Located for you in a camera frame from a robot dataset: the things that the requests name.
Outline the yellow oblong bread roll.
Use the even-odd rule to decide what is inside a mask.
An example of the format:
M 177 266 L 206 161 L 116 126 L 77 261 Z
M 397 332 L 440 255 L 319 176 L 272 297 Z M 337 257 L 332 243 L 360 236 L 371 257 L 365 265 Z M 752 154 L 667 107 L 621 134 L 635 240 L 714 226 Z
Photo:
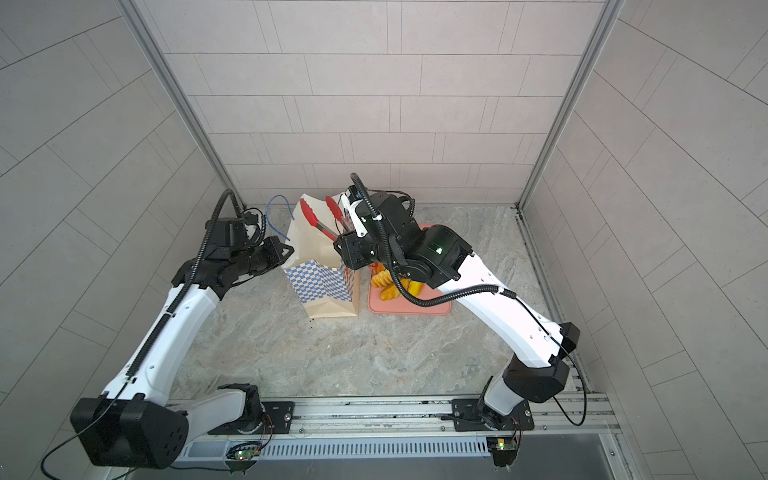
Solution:
M 408 286 L 408 291 L 411 295 L 418 297 L 423 288 L 423 283 L 412 281 Z

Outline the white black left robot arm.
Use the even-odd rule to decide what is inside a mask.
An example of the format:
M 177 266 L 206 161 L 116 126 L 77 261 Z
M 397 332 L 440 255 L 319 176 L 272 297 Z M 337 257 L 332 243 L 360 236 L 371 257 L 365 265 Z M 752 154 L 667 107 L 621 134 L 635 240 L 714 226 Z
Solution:
M 70 422 L 92 464 L 164 469 L 191 440 L 219 428 L 265 431 L 256 386 L 231 383 L 196 400 L 168 403 L 176 374 L 197 332 L 241 276 L 261 276 L 294 250 L 270 236 L 256 247 L 224 253 L 213 246 L 202 260 L 177 271 L 166 303 L 130 357 L 102 393 L 82 398 Z

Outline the blue checkered paper bag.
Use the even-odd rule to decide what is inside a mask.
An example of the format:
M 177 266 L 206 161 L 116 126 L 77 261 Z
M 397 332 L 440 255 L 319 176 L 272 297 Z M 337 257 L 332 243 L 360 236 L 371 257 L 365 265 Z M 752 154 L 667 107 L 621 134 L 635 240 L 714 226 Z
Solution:
M 279 236 L 294 248 L 282 265 L 290 285 L 311 319 L 356 317 L 359 314 L 360 274 L 347 268 L 330 240 L 291 211 L 287 231 Z

